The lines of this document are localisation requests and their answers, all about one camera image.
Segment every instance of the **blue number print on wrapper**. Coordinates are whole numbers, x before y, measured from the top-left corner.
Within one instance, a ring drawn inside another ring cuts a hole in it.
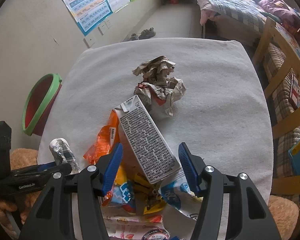
[[[166,186],[163,186],[161,188],[161,196],[169,205],[179,210],[181,208],[181,201],[177,194],[174,192],[173,187],[175,183],[176,182],[174,181]]]
[[[186,183],[186,182],[182,183],[182,184],[180,185],[180,191],[186,192],[186,193],[189,192],[190,189],[189,189],[188,183]]]
[[[124,184],[122,184],[120,186],[120,190],[122,192],[122,196],[123,196],[123,201],[125,203],[128,203],[129,200],[130,200],[130,191],[129,191],[129,188],[128,188],[128,183],[125,182]]]

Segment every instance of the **foil wrapper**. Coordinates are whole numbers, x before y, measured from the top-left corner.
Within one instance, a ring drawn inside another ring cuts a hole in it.
[[[159,187],[162,198],[181,214],[197,220],[202,204],[202,198],[198,198],[190,190],[183,170],[164,179]]]
[[[69,163],[72,168],[71,174],[80,172],[79,165],[70,149],[68,142],[65,139],[53,139],[49,144],[49,149],[57,165]]]
[[[174,72],[175,63],[165,56],[141,63],[132,73],[143,74],[143,82],[134,90],[152,118],[160,120],[173,116],[173,103],[180,100],[186,92],[183,80],[168,78]]]

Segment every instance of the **red bucket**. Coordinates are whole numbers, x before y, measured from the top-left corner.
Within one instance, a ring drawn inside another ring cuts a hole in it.
[[[25,134],[42,136],[50,110],[61,89],[59,74],[43,76],[32,88],[23,108],[22,128]]]

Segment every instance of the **crumpled aluminum foil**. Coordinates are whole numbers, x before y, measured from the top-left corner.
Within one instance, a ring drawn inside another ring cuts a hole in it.
[[[70,163],[72,172],[71,174],[80,172],[79,165],[70,150],[68,142],[63,138],[56,138],[49,144],[50,152],[52,153],[57,165],[63,163]]]
[[[143,74],[143,82],[134,90],[148,112],[155,119],[173,116],[173,102],[181,99],[186,92],[182,79],[167,76],[174,71],[175,63],[165,56],[141,63],[132,73]]]

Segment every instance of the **wall socket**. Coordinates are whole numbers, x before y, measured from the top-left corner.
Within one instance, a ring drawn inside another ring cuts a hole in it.
[[[93,44],[96,43],[96,38],[92,33],[89,33],[84,39],[84,43],[87,45],[88,49],[92,47]]]
[[[105,20],[105,22],[106,22],[106,25],[107,25],[108,29],[110,29],[112,27],[112,24],[111,24],[110,20],[107,19],[107,20]]]
[[[105,35],[106,31],[108,30],[106,22],[100,23],[99,27],[98,27],[98,30],[100,31],[101,35]]]

